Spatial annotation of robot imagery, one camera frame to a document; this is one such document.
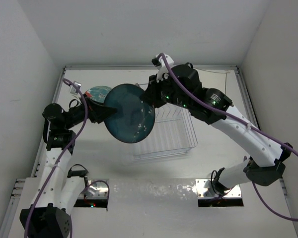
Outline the white round plate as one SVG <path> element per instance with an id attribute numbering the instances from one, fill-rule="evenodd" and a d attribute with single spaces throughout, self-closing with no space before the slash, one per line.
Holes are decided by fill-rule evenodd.
<path id="1" fill-rule="evenodd" d="M 95 86 L 86 91 L 86 96 L 98 103 L 104 103 L 106 96 L 111 91 L 108 86 Z"/>

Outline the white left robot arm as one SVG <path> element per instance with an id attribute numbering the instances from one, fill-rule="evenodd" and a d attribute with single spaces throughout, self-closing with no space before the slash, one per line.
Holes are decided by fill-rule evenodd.
<path id="1" fill-rule="evenodd" d="M 75 140 L 79 133 L 71 130 L 90 120 L 101 123 L 116 114 L 117 109 L 97 103 L 87 96 L 81 104 L 64 111 L 56 103 L 49 104 L 42 115 L 48 124 L 43 138 L 46 143 L 44 168 L 36 194 L 28 209 L 22 209 L 20 221 L 26 238 L 70 238 L 73 235 L 71 212 L 81 194 L 88 194 L 91 186 L 105 180 L 89 182 L 86 169 L 67 171 Z"/>

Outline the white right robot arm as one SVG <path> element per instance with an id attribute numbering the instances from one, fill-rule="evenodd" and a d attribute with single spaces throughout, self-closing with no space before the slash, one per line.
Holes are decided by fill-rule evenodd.
<path id="1" fill-rule="evenodd" d="M 203 87 L 190 63 L 171 70 L 177 82 L 167 72 L 151 75 L 141 99 L 155 108 L 169 103 L 187 109 L 191 116 L 220 130 L 249 154 L 243 163 L 217 171 L 210 182 L 215 194 L 223 196 L 237 184 L 250 181 L 269 186 L 282 178 L 286 168 L 283 162 L 291 155 L 286 146 L 257 133 L 222 91 Z"/>

